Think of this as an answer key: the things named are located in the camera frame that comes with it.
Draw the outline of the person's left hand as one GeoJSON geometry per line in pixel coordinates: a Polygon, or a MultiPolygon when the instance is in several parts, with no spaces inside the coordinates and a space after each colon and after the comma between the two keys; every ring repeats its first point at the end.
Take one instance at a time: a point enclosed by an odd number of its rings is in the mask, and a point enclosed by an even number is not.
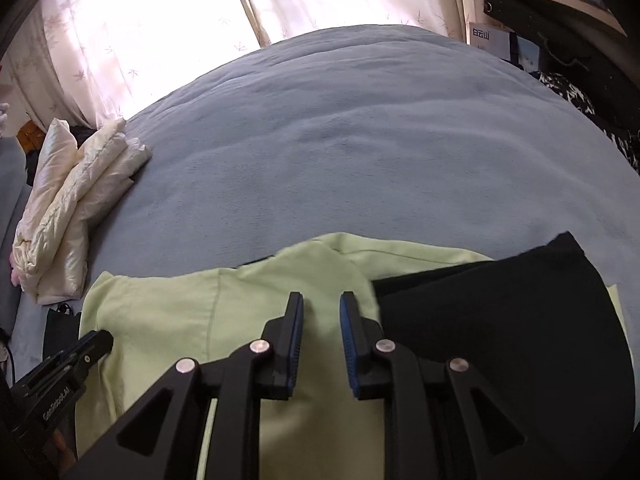
{"type": "Polygon", "coordinates": [[[51,456],[59,476],[64,476],[77,464],[77,457],[72,448],[66,443],[65,437],[58,429],[53,431],[49,441],[51,456]]]}

